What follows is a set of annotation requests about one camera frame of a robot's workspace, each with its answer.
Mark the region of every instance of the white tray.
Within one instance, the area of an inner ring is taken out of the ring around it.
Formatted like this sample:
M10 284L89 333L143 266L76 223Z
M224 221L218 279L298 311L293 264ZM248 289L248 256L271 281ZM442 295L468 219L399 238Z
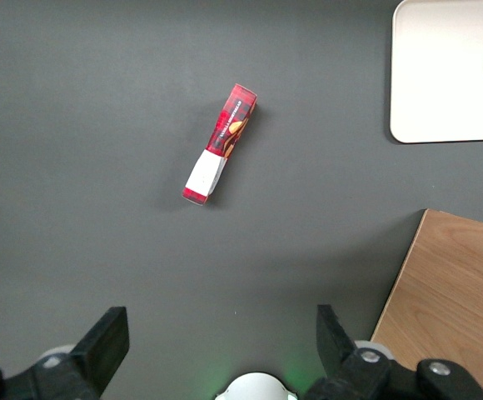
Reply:
M483 0L399 4L390 128L404 143L483 140Z

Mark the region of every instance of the wooden board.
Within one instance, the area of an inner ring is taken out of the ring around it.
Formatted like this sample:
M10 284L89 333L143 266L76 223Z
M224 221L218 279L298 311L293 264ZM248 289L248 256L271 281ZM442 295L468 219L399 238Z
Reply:
M371 338L403 366L459 363L483 387L483 223L426 210Z

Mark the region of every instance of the dark gray surface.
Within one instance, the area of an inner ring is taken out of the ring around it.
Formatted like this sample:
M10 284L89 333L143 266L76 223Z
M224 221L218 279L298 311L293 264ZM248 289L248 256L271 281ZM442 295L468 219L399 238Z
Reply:
M105 399L304 392L318 303L368 338L421 217L483 221L483 142L388 130L398 2L0 2L0 366L128 306ZM259 107L181 197L234 83Z

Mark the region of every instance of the white label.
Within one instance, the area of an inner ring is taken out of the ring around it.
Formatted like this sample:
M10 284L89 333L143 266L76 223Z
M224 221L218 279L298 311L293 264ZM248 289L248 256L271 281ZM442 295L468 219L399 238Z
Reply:
M205 150L197 160L186 187L203 196L214 190L227 160L213 152Z

